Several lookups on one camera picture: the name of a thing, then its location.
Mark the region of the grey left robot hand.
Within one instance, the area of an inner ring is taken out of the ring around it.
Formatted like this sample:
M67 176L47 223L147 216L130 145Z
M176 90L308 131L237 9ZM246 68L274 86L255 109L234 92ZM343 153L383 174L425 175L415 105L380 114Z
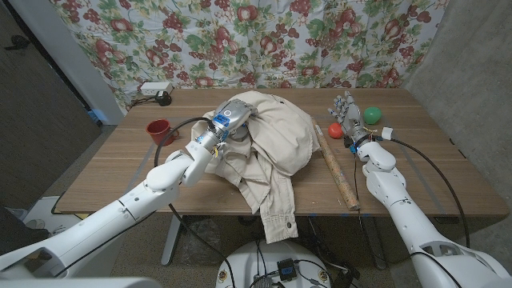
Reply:
M207 127L196 137L195 141L208 150L224 142L237 128L243 126L250 116L255 116L258 110L255 106L240 99L225 101L214 112Z

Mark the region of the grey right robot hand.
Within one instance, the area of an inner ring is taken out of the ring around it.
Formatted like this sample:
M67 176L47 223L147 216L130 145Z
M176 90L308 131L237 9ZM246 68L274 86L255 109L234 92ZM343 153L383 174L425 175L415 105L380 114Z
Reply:
M369 140L369 134L364 129L359 107L349 91L334 99L334 109L328 109L329 114L341 125L343 134L348 137L357 149Z

